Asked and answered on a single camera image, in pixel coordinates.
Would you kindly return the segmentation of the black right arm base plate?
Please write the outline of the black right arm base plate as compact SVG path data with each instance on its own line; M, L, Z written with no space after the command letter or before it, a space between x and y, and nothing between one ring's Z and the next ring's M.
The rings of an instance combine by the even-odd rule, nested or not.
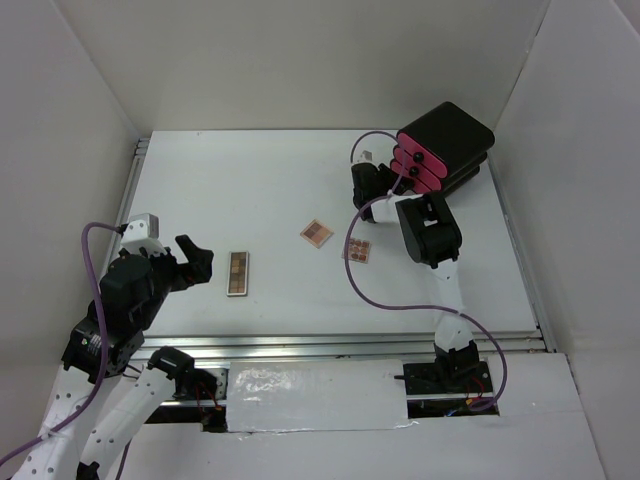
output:
M459 377L446 377L435 362L405 363L402 372L393 376L404 384L412 400L450 400L488 397L493 384L486 361Z

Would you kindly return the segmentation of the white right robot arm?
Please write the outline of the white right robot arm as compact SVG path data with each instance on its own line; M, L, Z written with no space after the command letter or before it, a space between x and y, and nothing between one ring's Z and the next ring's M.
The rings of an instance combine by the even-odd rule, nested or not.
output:
M431 269L437 299L444 304L434 319L432 371L406 373L406 385L457 391L480 363L471 326L459 316L463 309L458 280L459 226L441 193L415 194L411 180L399 180L384 164L357 163L351 167L351 175L353 203L360 218L400 228L410 259Z

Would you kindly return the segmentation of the pink top drawer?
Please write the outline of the pink top drawer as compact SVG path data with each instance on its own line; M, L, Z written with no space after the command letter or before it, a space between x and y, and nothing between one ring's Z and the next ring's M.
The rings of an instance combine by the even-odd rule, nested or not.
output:
M405 162L405 167L414 162L431 171L440 181L447 177L448 167L444 161L405 132L397 134L397 147L394 158L400 163Z

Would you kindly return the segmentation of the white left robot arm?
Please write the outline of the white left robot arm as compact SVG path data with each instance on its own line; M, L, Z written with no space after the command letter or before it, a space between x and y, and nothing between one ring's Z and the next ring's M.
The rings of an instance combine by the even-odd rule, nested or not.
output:
M167 296L212 277L212 251L186 235L176 243L185 262L168 249L154 254L148 245L124 247L94 282L100 297L70 334L50 407L36 439L21 449L26 458L15 478L103 479L164 401L214 398L216 376L196 368L188 354L164 346L125 398L100 414Z

